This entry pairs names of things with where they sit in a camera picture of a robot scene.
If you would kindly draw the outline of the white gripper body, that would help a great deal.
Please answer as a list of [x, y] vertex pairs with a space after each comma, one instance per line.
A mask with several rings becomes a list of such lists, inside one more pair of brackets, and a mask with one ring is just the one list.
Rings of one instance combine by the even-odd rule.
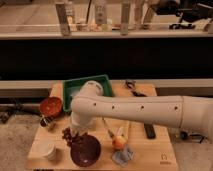
[[94, 122], [92, 117], [80, 116], [72, 113], [70, 116], [70, 132], [72, 136], [77, 134], [82, 135], [85, 132], [94, 128]]

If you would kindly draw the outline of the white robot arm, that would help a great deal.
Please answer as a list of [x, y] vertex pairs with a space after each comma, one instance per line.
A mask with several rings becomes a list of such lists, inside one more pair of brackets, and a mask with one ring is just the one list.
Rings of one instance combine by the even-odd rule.
[[106, 117], [189, 130], [213, 141], [213, 98], [106, 97], [98, 82], [88, 81], [71, 101], [71, 110], [81, 128], [93, 117]]

